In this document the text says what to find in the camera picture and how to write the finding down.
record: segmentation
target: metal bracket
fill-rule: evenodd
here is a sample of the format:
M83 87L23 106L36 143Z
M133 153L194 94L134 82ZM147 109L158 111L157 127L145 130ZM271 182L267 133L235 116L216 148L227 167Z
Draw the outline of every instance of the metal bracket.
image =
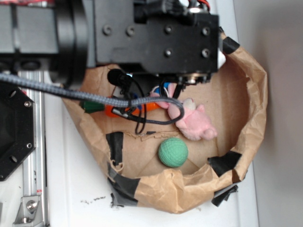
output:
M35 149L34 108L18 87L0 83L0 182Z
M40 196L21 198L21 205L13 227L43 227L43 210Z

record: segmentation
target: gray wall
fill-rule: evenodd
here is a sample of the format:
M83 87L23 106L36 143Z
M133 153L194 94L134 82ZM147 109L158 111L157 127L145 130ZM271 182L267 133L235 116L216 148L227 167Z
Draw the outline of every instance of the gray wall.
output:
M234 0L239 42L267 70L265 140L253 162L261 227L303 226L303 0Z

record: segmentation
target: red wire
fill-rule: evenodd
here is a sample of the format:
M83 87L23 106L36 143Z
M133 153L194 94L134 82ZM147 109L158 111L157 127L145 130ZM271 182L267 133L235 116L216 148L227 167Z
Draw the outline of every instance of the red wire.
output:
M197 0L199 3L205 4L207 6L208 11L210 11L210 4L207 0Z

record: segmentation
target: gray braided cable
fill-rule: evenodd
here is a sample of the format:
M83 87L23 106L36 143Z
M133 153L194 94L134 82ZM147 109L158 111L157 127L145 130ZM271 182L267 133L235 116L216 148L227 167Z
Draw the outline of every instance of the gray braided cable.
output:
M0 73L0 81L4 82L4 83L13 84L18 87L24 87L24 88L28 88L28 89L32 89L32 90L36 90L36 91L45 92L45 93L52 94L55 96L60 96L60 97L69 98L69 99L76 99L76 100L92 101L92 102L96 102L96 103L102 103L105 105L111 105L111 106L121 107L121 108L137 107L137 106L140 106L143 104L153 103L153 102L168 102L168 103L172 103L172 104L176 105L180 110L180 116L173 120L170 120L167 122L146 120L146 123L166 125L166 124L175 123L176 121L182 119L182 117L184 116L183 105L174 98L141 97L141 98L132 99L132 100L128 101L128 100L122 100L122 99L118 99L118 98L108 98L108 97L99 96L99 95L82 92L82 91L69 90L69 89L65 89L62 87L56 87L56 86L50 85L50 84L45 84L45 83L40 83L37 81L25 79L25 78L20 78L15 75L7 75L4 73Z

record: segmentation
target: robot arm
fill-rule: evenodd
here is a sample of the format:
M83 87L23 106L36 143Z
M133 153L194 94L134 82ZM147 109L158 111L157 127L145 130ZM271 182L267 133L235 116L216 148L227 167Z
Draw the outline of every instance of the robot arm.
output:
M218 70L219 19L179 0L56 0L50 7L0 5L0 71L48 70L81 85L86 68L207 82Z

